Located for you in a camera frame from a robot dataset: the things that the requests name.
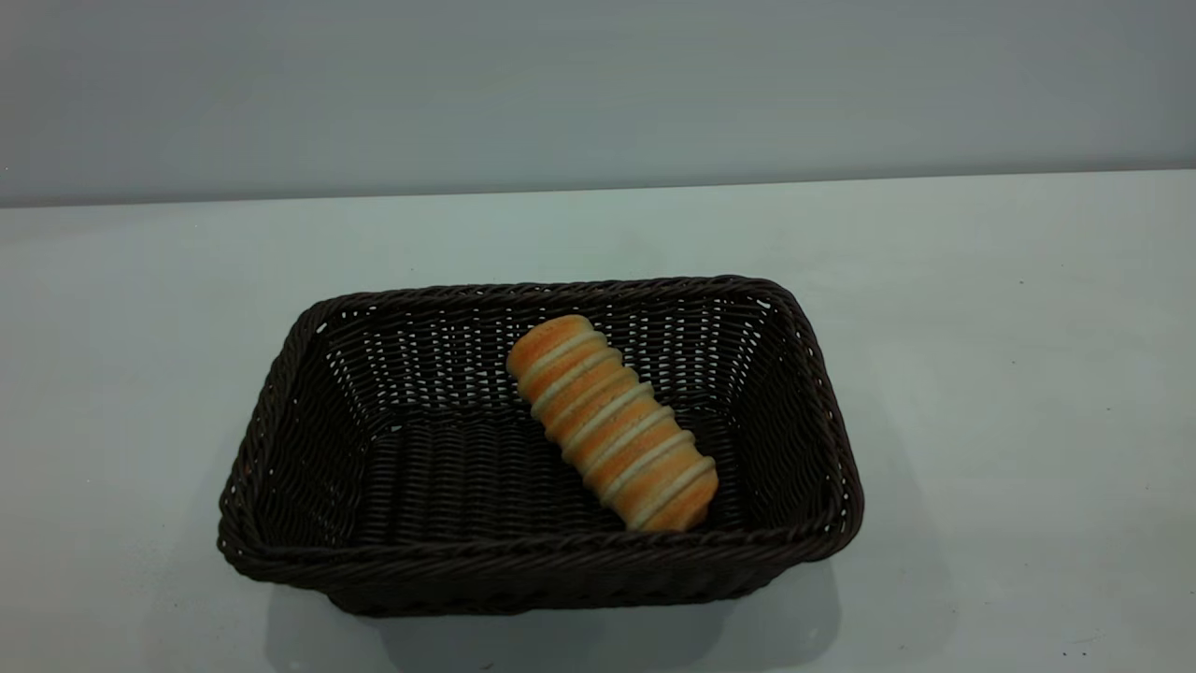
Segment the wicker basket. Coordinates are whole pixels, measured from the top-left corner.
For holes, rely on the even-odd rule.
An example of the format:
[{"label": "wicker basket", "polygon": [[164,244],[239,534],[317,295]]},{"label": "wicker basket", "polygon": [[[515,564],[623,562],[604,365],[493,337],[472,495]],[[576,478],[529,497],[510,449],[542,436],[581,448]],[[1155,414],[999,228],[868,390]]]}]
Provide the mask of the wicker basket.
[{"label": "wicker basket", "polygon": [[[628,533],[504,371],[580,312],[718,461],[689,533]],[[225,558],[365,616],[702,602],[843,549],[864,495],[793,295],[739,276],[429,287],[321,301],[266,379],[220,497]]]}]

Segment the striped bread roll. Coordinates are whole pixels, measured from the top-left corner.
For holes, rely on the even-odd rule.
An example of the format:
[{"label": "striped bread roll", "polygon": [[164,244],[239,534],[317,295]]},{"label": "striped bread roll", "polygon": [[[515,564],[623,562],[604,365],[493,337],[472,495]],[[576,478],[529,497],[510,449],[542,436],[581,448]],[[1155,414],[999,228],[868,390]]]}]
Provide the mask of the striped bread roll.
[{"label": "striped bread roll", "polygon": [[507,359],[544,435],[629,531],[688,531],[719,488],[714,460],[580,314],[550,319]]}]

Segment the tabletop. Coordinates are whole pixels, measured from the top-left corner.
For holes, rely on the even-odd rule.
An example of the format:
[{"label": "tabletop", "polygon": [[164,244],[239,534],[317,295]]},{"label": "tabletop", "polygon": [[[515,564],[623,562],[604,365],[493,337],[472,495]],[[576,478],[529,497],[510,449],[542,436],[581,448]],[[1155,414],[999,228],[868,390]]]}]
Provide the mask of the tabletop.
[{"label": "tabletop", "polygon": [[[1196,171],[0,209],[5,671],[1190,671]],[[798,296],[868,508],[738,600],[370,620],[216,501],[354,290],[738,273]]]}]

